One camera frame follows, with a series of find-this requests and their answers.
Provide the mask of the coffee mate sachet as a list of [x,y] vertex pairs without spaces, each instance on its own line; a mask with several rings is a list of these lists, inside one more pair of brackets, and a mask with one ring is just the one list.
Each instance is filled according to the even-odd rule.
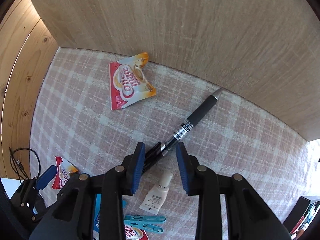
[[156,95],[156,88],[143,73],[143,67],[148,61],[148,53],[143,52],[108,65],[112,110],[124,109]]
[[59,190],[64,187],[71,175],[79,170],[63,157],[55,157],[57,172],[52,185],[52,189]]
[[146,232],[131,225],[125,225],[126,240],[149,240]]

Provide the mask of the blue plastic package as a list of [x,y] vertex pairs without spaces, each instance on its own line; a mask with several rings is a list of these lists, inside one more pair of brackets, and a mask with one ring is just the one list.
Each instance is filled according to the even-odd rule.
[[93,218],[93,239],[99,240],[101,194],[96,195]]

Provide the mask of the teal clothespin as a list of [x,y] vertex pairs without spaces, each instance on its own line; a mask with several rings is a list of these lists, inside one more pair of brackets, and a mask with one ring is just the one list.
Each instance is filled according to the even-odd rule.
[[167,221],[164,216],[138,216],[125,215],[125,225],[130,225],[140,230],[145,230],[153,233],[163,233],[164,230],[159,224],[164,224]]

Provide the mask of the white cream tube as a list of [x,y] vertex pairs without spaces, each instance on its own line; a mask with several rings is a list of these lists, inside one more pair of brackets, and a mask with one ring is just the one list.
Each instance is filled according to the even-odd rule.
[[164,204],[169,191],[169,185],[173,178],[173,173],[165,171],[158,183],[147,193],[139,208],[143,211],[157,215]]

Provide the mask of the black gel pen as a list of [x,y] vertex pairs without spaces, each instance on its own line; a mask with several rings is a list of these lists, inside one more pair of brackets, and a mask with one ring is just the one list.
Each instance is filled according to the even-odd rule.
[[205,115],[216,105],[223,89],[219,88],[189,115],[178,129],[165,141],[158,142],[148,150],[145,156],[142,174],[152,168],[160,159],[166,156],[191,130],[205,117]]

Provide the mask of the black storage box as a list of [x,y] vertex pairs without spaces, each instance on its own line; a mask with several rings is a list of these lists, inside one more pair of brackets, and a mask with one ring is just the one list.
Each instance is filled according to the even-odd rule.
[[291,239],[320,239],[319,196],[300,196],[284,221]]

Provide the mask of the pine plank side board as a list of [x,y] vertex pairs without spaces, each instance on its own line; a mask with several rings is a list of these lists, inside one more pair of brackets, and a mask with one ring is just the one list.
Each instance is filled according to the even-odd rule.
[[31,0],[1,20],[1,177],[16,179],[10,150],[29,147],[37,97],[58,44]]

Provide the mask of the light oak back board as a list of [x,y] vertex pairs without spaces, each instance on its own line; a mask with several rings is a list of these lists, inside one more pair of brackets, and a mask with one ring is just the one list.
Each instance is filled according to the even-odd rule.
[[319,138],[319,19],[306,0],[31,0],[61,47],[135,55]]

